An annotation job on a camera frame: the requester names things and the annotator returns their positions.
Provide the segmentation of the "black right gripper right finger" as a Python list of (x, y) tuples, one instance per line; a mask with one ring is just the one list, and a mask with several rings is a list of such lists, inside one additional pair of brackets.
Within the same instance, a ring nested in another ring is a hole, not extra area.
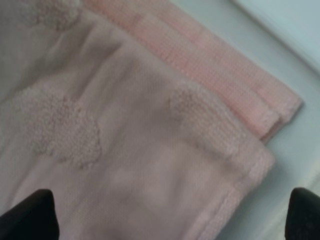
[(287, 240), (320, 239), (320, 197), (298, 187), (291, 192), (284, 236)]

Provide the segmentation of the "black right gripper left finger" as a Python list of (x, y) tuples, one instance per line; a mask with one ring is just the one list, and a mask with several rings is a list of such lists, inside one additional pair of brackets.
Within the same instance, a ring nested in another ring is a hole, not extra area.
[(39, 189), (0, 216), (2, 240), (58, 240), (54, 195)]

